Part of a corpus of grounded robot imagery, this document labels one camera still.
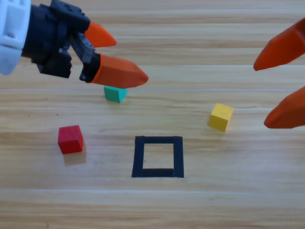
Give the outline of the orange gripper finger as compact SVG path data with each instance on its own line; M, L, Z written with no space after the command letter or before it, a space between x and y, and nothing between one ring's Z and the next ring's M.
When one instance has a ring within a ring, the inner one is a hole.
M292 129L305 125L305 88L286 96L266 117L271 129Z
M100 53L94 54L91 62L83 65L80 75L80 80L86 83L123 89L143 85L148 79L148 75L134 62Z
M254 62L256 71L285 65L305 53L305 20L301 19L273 37Z
M115 46L117 43L108 31L93 21L90 22L84 35L94 48Z

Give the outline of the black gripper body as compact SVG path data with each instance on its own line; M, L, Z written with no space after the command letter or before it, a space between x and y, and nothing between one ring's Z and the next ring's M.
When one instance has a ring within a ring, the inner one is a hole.
M69 78L72 47L83 63L81 79L93 79L100 67L100 56L85 36L90 19L82 10L60 0L49 6L31 5L30 22L23 57L37 64L40 73Z

